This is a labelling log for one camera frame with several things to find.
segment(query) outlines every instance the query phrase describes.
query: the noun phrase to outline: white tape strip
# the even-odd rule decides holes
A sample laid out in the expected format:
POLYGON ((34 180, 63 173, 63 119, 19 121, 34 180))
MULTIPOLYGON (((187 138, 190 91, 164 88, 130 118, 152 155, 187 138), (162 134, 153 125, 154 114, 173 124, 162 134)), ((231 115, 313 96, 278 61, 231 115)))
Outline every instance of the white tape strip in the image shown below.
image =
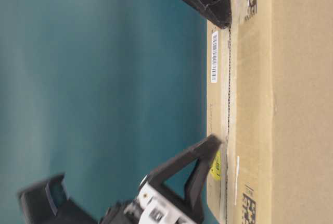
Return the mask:
POLYGON ((237 168, 236 168, 236 182, 235 182, 235 206, 237 205, 238 175, 239 175, 239 156, 237 156, 237 168))

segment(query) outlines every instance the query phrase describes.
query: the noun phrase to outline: white sticker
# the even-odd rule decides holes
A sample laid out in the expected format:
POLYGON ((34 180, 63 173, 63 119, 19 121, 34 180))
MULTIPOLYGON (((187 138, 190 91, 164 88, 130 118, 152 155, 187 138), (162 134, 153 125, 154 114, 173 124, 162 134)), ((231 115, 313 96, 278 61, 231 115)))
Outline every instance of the white sticker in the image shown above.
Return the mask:
POLYGON ((217 68, 219 66, 219 32, 212 35, 212 70, 211 83, 217 83, 217 68))

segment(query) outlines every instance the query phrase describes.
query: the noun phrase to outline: teal wall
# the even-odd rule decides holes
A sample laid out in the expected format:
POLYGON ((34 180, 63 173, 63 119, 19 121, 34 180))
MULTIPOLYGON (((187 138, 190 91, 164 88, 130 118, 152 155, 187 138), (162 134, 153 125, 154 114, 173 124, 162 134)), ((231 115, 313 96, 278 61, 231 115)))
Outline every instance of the teal wall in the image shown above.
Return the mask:
MULTIPOLYGON (((0 8, 2 223, 23 223, 19 188, 62 171, 71 196, 100 217, 205 136, 206 23, 180 0, 0 8)), ((208 211, 206 223, 216 223, 208 211)))

